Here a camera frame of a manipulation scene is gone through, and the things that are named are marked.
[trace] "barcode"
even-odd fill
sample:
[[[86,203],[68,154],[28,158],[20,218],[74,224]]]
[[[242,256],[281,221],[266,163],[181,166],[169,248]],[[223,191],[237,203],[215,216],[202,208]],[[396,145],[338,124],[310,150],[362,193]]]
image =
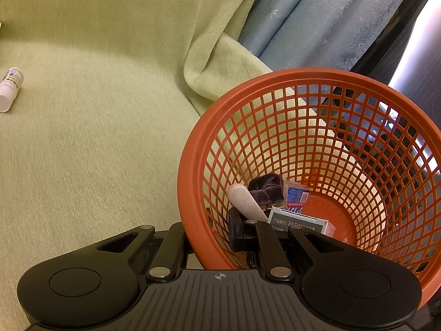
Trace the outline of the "barcode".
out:
[[[308,199],[308,195],[309,195],[309,193],[304,191],[304,192],[302,193],[301,198],[300,198],[300,202],[301,202],[301,203],[306,202],[306,199]]]

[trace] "silver screw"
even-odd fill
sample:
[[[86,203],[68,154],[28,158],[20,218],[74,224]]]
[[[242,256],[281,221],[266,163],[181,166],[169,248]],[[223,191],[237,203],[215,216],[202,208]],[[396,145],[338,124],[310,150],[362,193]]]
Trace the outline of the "silver screw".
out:
[[[153,277],[166,277],[170,275],[170,269],[168,267],[156,266],[149,270],[149,274]]]
[[[270,270],[270,274],[274,277],[288,277],[291,275],[291,270],[285,266],[276,266]]]

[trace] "green fabric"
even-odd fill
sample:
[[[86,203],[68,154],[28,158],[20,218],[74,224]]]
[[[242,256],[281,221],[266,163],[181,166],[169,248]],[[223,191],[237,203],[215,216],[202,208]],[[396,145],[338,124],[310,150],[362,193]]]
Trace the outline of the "green fabric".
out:
[[[253,0],[0,0],[0,330],[32,265],[179,220],[185,141],[210,103],[270,70],[236,39]]]

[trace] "orange plastic basket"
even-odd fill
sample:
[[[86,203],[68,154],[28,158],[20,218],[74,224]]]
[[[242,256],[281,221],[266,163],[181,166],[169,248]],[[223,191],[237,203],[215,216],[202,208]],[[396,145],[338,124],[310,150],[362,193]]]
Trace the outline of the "orange plastic basket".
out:
[[[247,268],[229,248],[225,191],[274,172],[308,185],[304,214],[335,238],[412,270],[424,304],[441,282],[441,133],[409,99],[350,72],[254,78],[215,102],[179,165],[178,202],[207,269]]]

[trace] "bottle cap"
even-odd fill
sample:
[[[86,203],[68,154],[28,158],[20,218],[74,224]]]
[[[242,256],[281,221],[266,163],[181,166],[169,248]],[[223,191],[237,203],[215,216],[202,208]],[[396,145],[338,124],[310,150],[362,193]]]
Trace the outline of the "bottle cap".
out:
[[[9,86],[0,86],[0,112],[7,112],[17,96],[17,89]]]

